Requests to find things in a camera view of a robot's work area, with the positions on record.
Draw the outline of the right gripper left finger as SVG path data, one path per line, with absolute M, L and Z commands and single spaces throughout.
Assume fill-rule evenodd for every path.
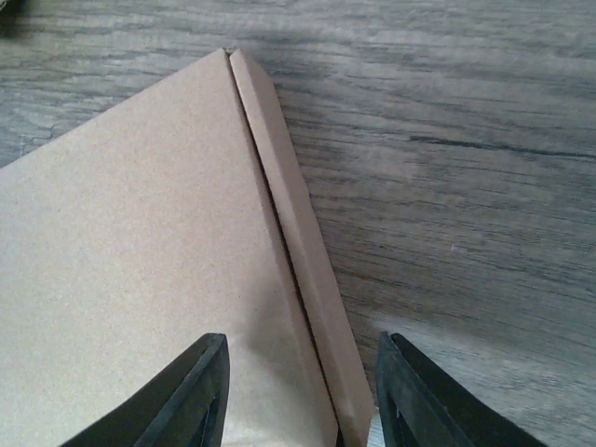
M 64 445 L 220 446 L 229 380 L 227 338 L 206 333 L 128 400 Z

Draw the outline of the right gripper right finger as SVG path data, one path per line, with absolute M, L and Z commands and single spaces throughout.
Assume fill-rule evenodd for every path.
M 386 446 L 542 446 L 399 333 L 382 332 L 376 389 Z

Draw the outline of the cardboard box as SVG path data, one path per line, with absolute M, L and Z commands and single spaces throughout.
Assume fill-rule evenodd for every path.
M 220 446 L 363 446 L 375 412 L 274 84 L 216 50 L 1 170 L 1 442 L 64 443 L 206 333 Z

